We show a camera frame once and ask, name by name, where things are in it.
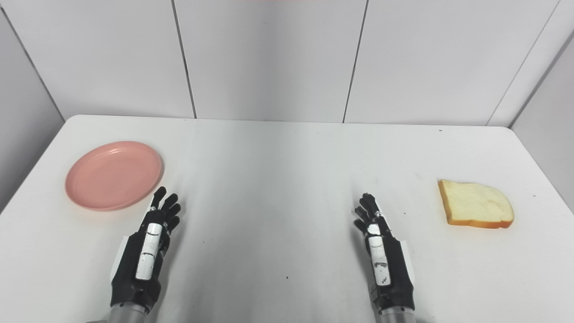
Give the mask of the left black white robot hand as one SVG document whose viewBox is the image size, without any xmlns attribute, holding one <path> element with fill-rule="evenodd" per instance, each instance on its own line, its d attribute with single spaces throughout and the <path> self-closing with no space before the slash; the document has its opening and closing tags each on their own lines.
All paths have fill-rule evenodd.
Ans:
<svg viewBox="0 0 574 323">
<path fill-rule="evenodd" d="M 138 230 L 127 237 L 112 277 L 110 322 L 143 322 L 158 302 L 159 280 L 171 234 L 180 223 L 176 193 L 160 186 Z"/>
</svg>

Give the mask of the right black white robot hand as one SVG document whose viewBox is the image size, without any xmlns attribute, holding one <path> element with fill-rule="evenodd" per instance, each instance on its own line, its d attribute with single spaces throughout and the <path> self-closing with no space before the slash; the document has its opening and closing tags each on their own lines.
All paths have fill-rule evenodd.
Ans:
<svg viewBox="0 0 574 323">
<path fill-rule="evenodd" d="M 407 251 L 393 236 L 385 215 L 370 193 L 363 193 L 353 224 L 362 233 L 374 276 L 373 303 L 379 314 L 414 311 L 414 284 Z"/>
</svg>

